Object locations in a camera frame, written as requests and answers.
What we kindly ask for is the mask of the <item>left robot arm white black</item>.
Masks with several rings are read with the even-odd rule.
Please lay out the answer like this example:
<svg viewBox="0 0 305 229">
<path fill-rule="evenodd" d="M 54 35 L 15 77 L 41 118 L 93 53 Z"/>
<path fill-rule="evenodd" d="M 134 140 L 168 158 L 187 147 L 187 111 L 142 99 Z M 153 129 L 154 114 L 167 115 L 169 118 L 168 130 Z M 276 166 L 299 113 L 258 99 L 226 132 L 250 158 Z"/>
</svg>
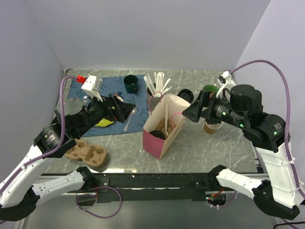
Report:
<svg viewBox="0 0 305 229">
<path fill-rule="evenodd" d="M 77 145 L 80 139 L 102 119 L 124 123 L 135 104 L 120 101 L 109 94 L 101 101 L 91 98 L 85 106 L 80 99 L 66 100 L 55 110 L 51 125 L 34 139 L 33 145 L 20 164 L 0 184 L 0 220 L 19 221 L 37 206 L 63 193 L 91 191 L 95 176 L 87 167 L 79 167 L 65 177 L 37 184 L 37 178 Z"/>
</svg>

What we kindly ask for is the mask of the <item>black plastic cup lid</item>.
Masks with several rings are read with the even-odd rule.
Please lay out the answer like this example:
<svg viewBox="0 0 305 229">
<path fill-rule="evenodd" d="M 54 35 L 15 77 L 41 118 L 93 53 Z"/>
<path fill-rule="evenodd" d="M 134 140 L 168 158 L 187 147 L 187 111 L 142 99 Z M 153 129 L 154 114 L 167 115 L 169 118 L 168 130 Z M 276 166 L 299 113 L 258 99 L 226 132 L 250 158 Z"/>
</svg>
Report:
<svg viewBox="0 0 305 229">
<path fill-rule="evenodd" d="M 160 130 L 153 130 L 153 131 L 150 132 L 150 134 L 152 136 L 157 137 L 157 138 L 162 139 L 162 140 L 166 139 L 165 134 Z"/>
</svg>

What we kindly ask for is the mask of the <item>single white straw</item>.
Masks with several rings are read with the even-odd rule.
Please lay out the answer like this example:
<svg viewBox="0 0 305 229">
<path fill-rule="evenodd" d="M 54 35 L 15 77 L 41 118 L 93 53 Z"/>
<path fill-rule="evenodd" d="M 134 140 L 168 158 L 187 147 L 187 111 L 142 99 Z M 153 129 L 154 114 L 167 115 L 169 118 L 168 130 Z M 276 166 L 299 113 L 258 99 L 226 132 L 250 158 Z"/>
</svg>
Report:
<svg viewBox="0 0 305 229">
<path fill-rule="evenodd" d="M 165 138 L 167 139 L 169 136 L 168 132 L 168 103 L 166 103 L 165 106 L 165 118 L 164 118 L 164 132 L 165 132 Z"/>
</svg>

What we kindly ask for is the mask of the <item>pink paper gift bag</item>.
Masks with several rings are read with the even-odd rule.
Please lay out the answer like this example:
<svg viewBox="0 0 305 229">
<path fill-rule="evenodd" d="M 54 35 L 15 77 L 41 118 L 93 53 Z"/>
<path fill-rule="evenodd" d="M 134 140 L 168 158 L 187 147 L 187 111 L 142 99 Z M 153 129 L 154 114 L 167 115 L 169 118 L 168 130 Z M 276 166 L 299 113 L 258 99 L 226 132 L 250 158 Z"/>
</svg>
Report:
<svg viewBox="0 0 305 229">
<path fill-rule="evenodd" d="M 182 111 L 190 103 L 174 94 L 166 94 L 152 110 L 142 130 L 142 148 L 161 159 L 184 124 Z"/>
</svg>

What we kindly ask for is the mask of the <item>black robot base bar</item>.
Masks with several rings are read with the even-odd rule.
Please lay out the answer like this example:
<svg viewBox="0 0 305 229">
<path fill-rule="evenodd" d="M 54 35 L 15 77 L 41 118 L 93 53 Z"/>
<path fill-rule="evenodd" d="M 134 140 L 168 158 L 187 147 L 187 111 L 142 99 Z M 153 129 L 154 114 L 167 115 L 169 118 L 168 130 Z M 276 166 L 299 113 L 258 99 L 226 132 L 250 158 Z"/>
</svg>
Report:
<svg viewBox="0 0 305 229">
<path fill-rule="evenodd" d="M 100 173 L 95 178 L 94 187 L 112 187 L 123 201 L 205 201 L 222 189 L 207 173 Z"/>
</svg>

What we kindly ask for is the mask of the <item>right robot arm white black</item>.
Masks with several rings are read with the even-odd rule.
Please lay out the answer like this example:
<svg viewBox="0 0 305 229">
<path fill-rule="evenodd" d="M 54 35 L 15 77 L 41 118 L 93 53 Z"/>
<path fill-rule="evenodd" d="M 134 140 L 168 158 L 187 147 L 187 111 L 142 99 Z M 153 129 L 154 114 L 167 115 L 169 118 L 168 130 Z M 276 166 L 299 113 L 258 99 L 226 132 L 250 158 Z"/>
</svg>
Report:
<svg viewBox="0 0 305 229">
<path fill-rule="evenodd" d="M 287 156 L 285 121 L 263 112 L 262 94 L 253 86 L 233 86 L 230 99 L 218 98 L 201 90 L 196 101 L 182 112 L 192 122 L 202 117 L 207 123 L 226 123 L 242 130 L 261 156 L 269 179 L 259 180 L 237 174 L 218 165 L 209 173 L 208 184 L 213 190 L 231 188 L 251 198 L 265 214 L 293 220 L 299 215 L 299 205 L 305 198 L 300 184 L 295 183 L 293 160 Z"/>
</svg>

